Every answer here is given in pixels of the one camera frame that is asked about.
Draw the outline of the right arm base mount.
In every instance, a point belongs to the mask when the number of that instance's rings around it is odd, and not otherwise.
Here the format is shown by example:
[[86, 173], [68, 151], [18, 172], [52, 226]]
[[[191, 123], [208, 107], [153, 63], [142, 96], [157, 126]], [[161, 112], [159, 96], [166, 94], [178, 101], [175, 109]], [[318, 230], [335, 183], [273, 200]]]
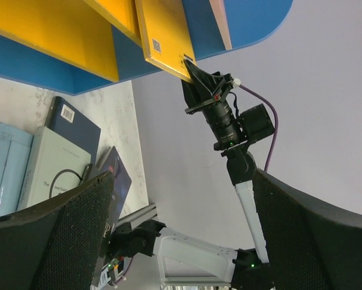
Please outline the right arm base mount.
[[102, 289], [113, 284], [124, 270], [124, 259], [130, 254], [131, 246], [128, 233], [113, 233], [104, 240], [95, 260], [91, 289]]

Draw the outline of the yellow book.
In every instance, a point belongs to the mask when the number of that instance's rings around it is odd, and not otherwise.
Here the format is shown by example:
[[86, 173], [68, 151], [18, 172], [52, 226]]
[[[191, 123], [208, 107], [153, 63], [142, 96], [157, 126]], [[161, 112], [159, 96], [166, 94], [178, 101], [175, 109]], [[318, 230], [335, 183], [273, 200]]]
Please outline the yellow book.
[[191, 82], [185, 61], [196, 62], [182, 1], [137, 0], [145, 61]]

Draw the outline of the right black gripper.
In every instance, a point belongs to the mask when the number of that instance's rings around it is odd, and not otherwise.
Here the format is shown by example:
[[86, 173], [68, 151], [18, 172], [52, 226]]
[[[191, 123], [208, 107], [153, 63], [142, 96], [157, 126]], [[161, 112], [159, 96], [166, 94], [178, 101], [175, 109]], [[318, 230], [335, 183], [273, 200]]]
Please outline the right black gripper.
[[228, 104], [229, 74], [209, 74], [188, 59], [184, 60], [190, 82], [181, 81], [187, 114], [202, 112], [217, 142], [215, 151], [225, 151], [241, 143], [254, 144], [274, 133], [263, 104], [234, 115]]

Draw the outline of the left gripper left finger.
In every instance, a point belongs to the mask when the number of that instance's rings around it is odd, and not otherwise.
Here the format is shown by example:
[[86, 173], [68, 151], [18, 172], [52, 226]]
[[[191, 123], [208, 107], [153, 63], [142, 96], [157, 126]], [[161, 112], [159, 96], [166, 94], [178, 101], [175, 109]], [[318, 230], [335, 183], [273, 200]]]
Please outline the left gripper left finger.
[[89, 289], [114, 179], [105, 172], [0, 217], [0, 289]]

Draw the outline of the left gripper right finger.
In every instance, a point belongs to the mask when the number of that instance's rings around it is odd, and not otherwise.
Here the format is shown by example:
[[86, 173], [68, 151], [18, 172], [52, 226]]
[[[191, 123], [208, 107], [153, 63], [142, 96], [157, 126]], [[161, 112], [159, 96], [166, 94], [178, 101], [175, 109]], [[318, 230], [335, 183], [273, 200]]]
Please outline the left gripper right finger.
[[262, 170], [253, 191], [276, 289], [362, 289], [362, 214]]

